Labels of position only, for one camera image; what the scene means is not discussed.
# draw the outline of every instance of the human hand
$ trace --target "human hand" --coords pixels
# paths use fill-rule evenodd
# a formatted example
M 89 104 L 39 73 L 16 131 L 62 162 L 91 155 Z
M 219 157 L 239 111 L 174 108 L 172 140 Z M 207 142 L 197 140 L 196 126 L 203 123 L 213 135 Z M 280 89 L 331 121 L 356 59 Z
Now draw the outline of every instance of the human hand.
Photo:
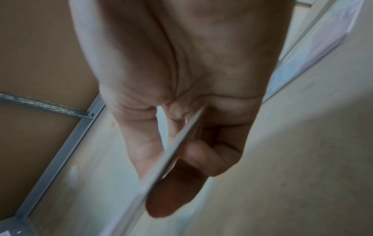
M 150 193 L 153 217 L 191 201 L 236 164 L 281 51 L 293 0 L 70 0 L 84 54 L 142 178 L 198 108 L 199 130 Z

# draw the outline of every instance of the hand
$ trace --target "hand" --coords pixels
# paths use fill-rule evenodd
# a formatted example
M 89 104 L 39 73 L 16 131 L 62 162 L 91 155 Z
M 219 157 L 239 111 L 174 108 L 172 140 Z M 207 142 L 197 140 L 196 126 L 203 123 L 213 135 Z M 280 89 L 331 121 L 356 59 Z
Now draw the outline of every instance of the hand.
M 293 0 L 70 0 L 84 54 L 140 178 L 207 104 L 198 135 L 150 193 L 153 217 L 191 201 L 209 176 L 236 164 L 277 63 Z

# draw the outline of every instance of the brown panel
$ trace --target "brown panel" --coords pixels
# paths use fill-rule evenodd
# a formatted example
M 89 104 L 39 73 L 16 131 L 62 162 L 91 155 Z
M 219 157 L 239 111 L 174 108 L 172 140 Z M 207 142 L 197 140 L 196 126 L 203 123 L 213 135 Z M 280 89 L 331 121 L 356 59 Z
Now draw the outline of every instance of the brown panel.
M 78 121 L 0 103 L 0 220 L 16 213 Z
M 0 90 L 87 110 L 98 93 L 67 0 L 0 1 Z

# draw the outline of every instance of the skin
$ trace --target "skin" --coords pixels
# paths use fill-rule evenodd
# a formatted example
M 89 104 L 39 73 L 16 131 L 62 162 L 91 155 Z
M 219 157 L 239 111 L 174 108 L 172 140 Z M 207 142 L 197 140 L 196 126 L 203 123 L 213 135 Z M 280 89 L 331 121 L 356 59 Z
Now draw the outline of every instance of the skin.
M 140 178 L 199 107 L 206 113 L 146 208 L 165 217 L 236 164 L 284 43 L 292 0 L 70 0 L 83 52 Z

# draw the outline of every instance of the beige wall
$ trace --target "beige wall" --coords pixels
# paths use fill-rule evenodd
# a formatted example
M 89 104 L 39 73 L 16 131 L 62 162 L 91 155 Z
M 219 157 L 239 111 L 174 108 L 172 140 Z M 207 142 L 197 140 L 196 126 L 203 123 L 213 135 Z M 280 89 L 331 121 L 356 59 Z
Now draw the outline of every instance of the beige wall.
M 0 90 L 87 110 L 98 94 L 67 0 L 0 1 Z M 0 104 L 0 220 L 11 217 L 79 121 Z
M 264 103 L 190 235 L 373 235 L 372 10 Z

